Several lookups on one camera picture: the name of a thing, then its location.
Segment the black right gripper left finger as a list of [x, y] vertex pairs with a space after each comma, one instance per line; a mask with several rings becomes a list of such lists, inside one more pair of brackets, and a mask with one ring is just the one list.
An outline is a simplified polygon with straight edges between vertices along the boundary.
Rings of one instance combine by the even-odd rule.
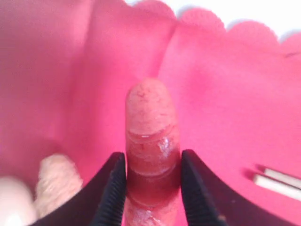
[[90, 182], [33, 226], [120, 226], [126, 198], [126, 161], [114, 152]]

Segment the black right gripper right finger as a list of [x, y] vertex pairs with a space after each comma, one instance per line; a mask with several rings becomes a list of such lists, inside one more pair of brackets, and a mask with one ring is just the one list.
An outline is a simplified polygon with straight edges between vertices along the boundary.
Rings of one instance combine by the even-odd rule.
[[292, 225], [234, 191], [190, 149], [182, 152], [181, 191], [190, 226]]

